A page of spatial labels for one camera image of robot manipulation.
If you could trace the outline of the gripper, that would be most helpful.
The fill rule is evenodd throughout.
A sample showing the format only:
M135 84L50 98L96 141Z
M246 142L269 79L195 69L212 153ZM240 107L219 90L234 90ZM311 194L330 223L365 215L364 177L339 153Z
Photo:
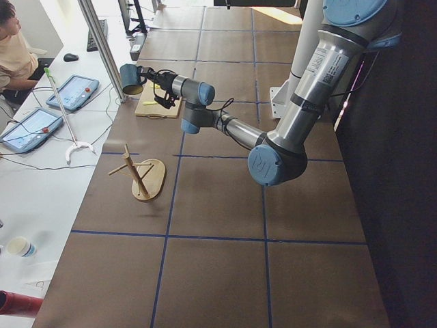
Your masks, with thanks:
M145 84L148 80L151 80L159 85L162 90L171 92L175 73L170 70L156 72L150 69L150 67L137 66L138 84Z

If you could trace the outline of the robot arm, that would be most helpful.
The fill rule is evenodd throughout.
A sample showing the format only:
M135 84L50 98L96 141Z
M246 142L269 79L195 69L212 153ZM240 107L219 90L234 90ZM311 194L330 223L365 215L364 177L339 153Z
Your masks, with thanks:
M284 112L277 126L264 132L211 110L214 88L170 70L140 68L145 80L185 102L181 128L190 134L215 128L249 150L248 169L263 186L299 177L307 167L304 143L351 60L365 52L395 46L401 37L403 1L310 1L305 10L288 80L279 89Z

